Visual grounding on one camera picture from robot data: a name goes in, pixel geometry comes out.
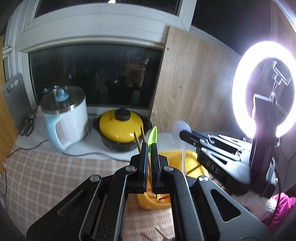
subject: translucent white spatula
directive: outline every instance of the translucent white spatula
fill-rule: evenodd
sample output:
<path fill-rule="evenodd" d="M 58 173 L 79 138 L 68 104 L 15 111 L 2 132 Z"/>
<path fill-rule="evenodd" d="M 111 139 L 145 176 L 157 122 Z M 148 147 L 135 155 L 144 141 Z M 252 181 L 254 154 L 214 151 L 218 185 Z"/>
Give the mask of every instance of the translucent white spatula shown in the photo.
<path fill-rule="evenodd" d="M 182 152 L 182 172 L 186 175 L 186 164 L 185 164 L 185 153 L 188 147 L 188 143 L 181 140 L 180 132 L 181 131 L 188 131 L 191 133 L 190 126 L 185 121 L 177 121 L 173 126 L 173 138 L 176 144 L 180 147 Z"/>

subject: yellow plastic container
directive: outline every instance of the yellow plastic container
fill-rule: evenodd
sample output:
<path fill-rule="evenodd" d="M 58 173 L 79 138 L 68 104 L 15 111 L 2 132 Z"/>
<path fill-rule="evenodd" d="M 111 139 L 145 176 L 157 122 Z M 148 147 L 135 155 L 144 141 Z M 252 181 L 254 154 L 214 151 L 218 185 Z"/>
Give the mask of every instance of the yellow plastic container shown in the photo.
<path fill-rule="evenodd" d="M 170 166 L 182 170 L 182 153 L 181 150 L 160 151 L 160 155 L 166 156 Z M 198 178 L 199 176 L 209 177 L 208 171 L 197 161 L 197 153 L 193 151 L 186 151 L 185 156 L 187 176 Z M 144 194 L 137 194 L 137 200 L 140 206 L 144 209 L 165 209 L 170 207 L 169 195 L 162 196 L 164 198 L 156 201 L 154 193 L 151 192 L 150 181 L 147 181 L 147 192 Z"/>

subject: orange bowl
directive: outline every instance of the orange bowl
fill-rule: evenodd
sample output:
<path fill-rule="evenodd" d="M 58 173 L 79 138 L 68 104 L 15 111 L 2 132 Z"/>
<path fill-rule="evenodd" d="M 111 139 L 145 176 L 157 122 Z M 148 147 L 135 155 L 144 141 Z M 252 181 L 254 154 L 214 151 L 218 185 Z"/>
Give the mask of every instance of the orange bowl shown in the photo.
<path fill-rule="evenodd" d="M 170 166 L 182 169 L 182 153 L 181 150 L 160 151 L 160 155 L 166 156 Z M 193 151 L 186 151 L 185 155 L 186 174 L 187 176 L 198 178 L 199 176 L 209 177 L 208 171 L 197 161 L 197 153 Z M 148 179 L 150 178 L 151 170 L 148 170 Z M 147 182 L 147 192 L 144 194 L 137 194 L 137 200 L 140 206 L 144 209 L 165 209 L 170 207 L 169 194 L 161 195 L 161 198 L 156 201 L 156 195 L 151 191 L 150 181 Z"/>

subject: ring light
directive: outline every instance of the ring light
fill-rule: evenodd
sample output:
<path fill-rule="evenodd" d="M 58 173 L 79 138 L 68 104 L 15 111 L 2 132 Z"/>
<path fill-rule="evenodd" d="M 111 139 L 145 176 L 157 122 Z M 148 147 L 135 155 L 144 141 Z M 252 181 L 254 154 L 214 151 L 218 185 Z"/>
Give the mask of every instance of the ring light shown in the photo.
<path fill-rule="evenodd" d="M 282 61 L 291 72 L 293 80 L 296 80 L 296 61 L 292 54 L 283 46 L 275 42 L 265 41 L 253 45 L 241 58 L 233 79 L 232 86 L 232 107 L 235 119 L 241 130 L 249 137 L 254 138 L 255 121 L 249 117 L 246 105 L 247 83 L 255 67 L 263 60 L 275 58 Z M 292 109 L 285 119 L 276 129 L 276 136 L 281 137 L 286 134 L 296 121 L 295 98 Z"/>

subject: green spoon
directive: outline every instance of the green spoon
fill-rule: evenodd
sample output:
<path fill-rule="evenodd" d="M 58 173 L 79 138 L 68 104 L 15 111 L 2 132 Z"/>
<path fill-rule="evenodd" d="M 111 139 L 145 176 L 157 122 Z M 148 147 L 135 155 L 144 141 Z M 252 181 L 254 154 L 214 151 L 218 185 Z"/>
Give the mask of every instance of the green spoon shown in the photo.
<path fill-rule="evenodd" d="M 153 127 L 148 137 L 148 155 L 151 153 L 151 144 L 157 142 L 157 127 Z M 148 162 L 149 169 L 151 170 L 151 163 Z M 156 201 L 158 202 L 160 195 L 156 194 Z"/>

